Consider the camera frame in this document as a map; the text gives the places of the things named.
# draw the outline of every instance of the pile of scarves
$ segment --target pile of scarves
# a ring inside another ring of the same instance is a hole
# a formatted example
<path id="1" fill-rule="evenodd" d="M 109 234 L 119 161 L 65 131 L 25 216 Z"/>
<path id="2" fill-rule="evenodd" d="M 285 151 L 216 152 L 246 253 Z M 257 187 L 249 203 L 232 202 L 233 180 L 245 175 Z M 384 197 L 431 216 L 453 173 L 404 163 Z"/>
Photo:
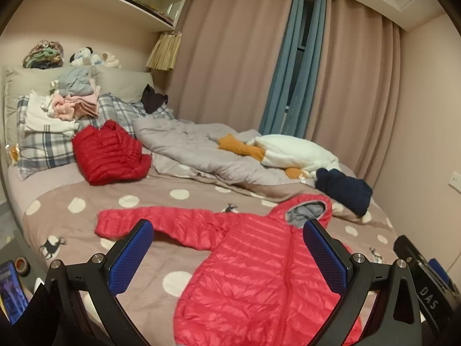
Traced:
<path id="1" fill-rule="evenodd" d="M 58 41 L 42 40 L 22 61 L 22 67 L 29 69 L 51 69 L 63 65 L 64 49 Z"/>

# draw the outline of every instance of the dark red puffer jacket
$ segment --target dark red puffer jacket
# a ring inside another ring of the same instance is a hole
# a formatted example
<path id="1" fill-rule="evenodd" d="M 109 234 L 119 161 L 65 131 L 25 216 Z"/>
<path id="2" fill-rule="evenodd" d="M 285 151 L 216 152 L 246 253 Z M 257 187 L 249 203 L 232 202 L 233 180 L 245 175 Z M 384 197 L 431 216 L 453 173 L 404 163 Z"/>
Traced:
<path id="1" fill-rule="evenodd" d="M 319 221 L 326 227 L 330 200 L 300 195 L 264 217 L 161 206 L 107 210 L 95 232 L 120 238 L 145 218 L 186 246 L 213 251 L 178 301 L 178 345 L 306 346 L 339 299 L 303 242 L 302 216 L 298 227 L 287 222 L 293 210 L 312 203 L 321 204 Z M 357 342 L 360 329 L 358 320 L 344 344 Z"/>
<path id="2" fill-rule="evenodd" d="M 100 130 L 87 126 L 72 139 L 75 159 L 90 185 L 142 179 L 149 172 L 152 157 L 142 155 L 142 143 L 115 121 Z"/>

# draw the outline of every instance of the stuffed bear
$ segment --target stuffed bear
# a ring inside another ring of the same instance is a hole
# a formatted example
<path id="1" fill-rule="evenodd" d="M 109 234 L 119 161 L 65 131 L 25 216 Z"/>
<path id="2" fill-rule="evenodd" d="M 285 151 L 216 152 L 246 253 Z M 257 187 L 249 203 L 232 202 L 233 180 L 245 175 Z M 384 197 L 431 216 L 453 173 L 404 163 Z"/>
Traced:
<path id="1" fill-rule="evenodd" d="M 75 52 L 70 59 L 72 66 L 82 66 L 82 65 L 102 65 L 101 56 L 98 54 L 93 54 L 93 49 L 91 47 L 80 48 Z"/>
<path id="2" fill-rule="evenodd" d="M 122 67 L 120 61 L 110 52 L 102 53 L 102 64 L 108 68 L 120 69 Z"/>

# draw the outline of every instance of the beige pillow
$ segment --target beige pillow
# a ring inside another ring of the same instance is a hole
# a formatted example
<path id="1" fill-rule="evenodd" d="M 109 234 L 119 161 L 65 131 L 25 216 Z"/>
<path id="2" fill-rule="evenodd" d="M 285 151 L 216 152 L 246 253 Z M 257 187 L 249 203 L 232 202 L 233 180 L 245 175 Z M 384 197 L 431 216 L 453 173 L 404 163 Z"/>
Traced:
<path id="1" fill-rule="evenodd" d="M 88 69 L 89 76 L 91 76 L 91 66 L 83 67 Z M 51 81 L 56 80 L 64 71 L 69 71 L 69 67 L 47 70 L 23 69 L 21 66 L 6 67 L 5 128 L 8 144 L 14 145 L 18 142 L 16 110 L 19 97 L 28 95 L 32 90 L 38 95 L 49 95 Z"/>
<path id="2" fill-rule="evenodd" d="M 125 103 L 135 103 L 141 100 L 146 85 L 154 86 L 150 73 L 140 71 L 93 66 L 93 76 L 96 84 L 101 86 L 100 95 L 112 93 Z"/>

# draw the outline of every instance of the blue gripper pad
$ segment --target blue gripper pad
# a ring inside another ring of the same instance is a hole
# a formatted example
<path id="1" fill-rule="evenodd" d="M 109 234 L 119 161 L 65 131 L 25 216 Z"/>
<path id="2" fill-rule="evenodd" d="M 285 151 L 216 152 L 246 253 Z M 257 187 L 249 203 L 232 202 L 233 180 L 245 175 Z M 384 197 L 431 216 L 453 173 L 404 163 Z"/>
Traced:
<path id="1" fill-rule="evenodd" d="M 111 267 L 109 290 L 113 295 L 126 291 L 153 240 L 154 227 L 145 222 Z"/>
<path id="2" fill-rule="evenodd" d="M 443 282 L 445 282 L 447 285 L 450 284 L 450 277 L 448 276 L 445 269 L 442 268 L 437 259 L 429 260 L 429 266 L 435 270 L 435 272 L 439 275 Z"/>
<path id="3" fill-rule="evenodd" d="M 347 270 L 311 221 L 303 228 L 303 238 L 330 290 L 343 295 L 347 289 Z"/>

